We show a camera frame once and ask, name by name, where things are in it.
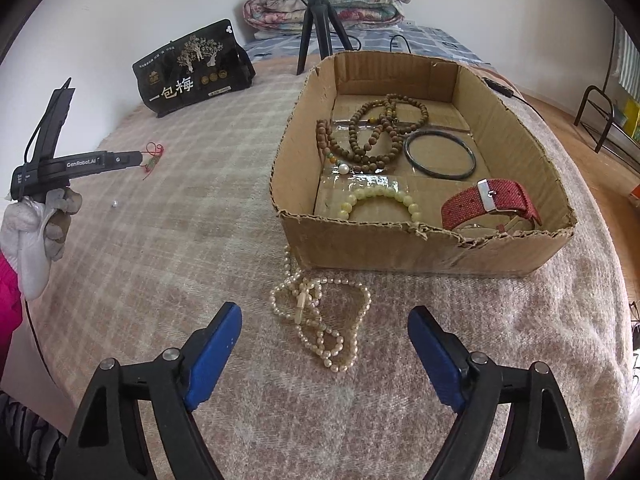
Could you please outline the white gloved left hand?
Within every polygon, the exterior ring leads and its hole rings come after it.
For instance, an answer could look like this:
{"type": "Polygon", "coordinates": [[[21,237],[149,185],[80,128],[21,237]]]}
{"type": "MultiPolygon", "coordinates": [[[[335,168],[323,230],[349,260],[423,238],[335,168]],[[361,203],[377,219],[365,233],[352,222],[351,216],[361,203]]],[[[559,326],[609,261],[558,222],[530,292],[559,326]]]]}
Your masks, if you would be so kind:
{"type": "Polygon", "coordinates": [[[17,288],[27,300],[46,289],[51,264],[63,257],[66,236],[82,197],[70,188],[56,188],[43,203],[25,197],[9,204],[1,223],[1,252],[17,275],[17,288]]]}

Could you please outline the pink sleeve forearm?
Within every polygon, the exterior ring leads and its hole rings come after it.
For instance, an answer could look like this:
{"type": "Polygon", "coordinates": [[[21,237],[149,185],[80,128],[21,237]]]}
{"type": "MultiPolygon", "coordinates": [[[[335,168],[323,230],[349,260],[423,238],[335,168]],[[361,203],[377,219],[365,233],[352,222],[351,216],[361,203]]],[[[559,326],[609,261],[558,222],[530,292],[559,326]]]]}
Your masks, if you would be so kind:
{"type": "Polygon", "coordinates": [[[6,359],[13,333],[23,321],[21,292],[18,289],[17,274],[1,256],[0,264],[0,376],[6,367],[6,359]]]}

